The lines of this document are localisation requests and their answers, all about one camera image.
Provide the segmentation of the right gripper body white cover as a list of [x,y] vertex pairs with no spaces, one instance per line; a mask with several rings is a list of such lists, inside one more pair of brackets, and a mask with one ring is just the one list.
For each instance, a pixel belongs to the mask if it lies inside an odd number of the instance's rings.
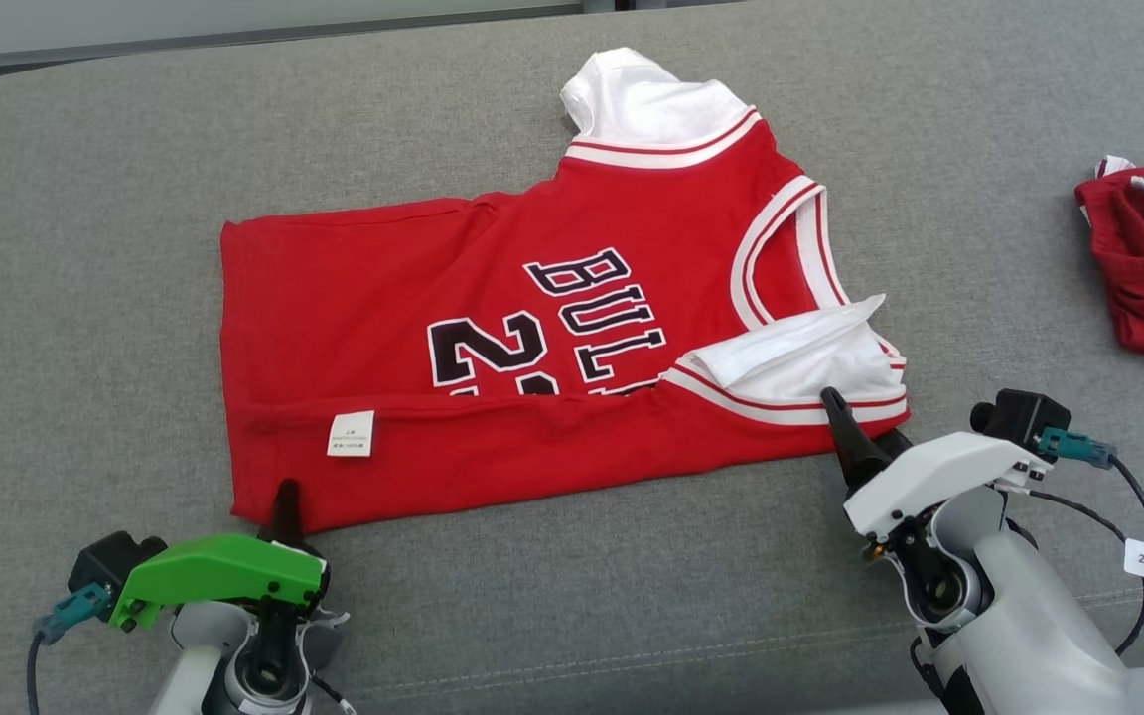
[[1004,529],[1004,493],[1025,493],[1052,467],[1012,442],[952,432],[913,445],[843,507],[866,540],[863,561],[899,574],[914,621],[961,629],[988,599],[976,548]]

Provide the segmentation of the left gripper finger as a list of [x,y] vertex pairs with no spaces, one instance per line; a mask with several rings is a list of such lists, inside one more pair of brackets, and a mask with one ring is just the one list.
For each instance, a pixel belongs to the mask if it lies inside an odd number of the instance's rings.
[[259,525],[257,539],[287,547],[303,547],[305,540],[297,480],[283,480],[278,485],[267,521]]

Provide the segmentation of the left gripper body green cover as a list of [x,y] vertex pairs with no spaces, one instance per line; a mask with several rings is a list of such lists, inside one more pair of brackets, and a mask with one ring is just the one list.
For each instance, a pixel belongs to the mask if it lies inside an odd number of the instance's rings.
[[186,540],[132,567],[108,621],[132,631],[172,612],[178,659],[158,702],[313,702],[347,620],[321,607],[331,578],[312,549],[235,533]]

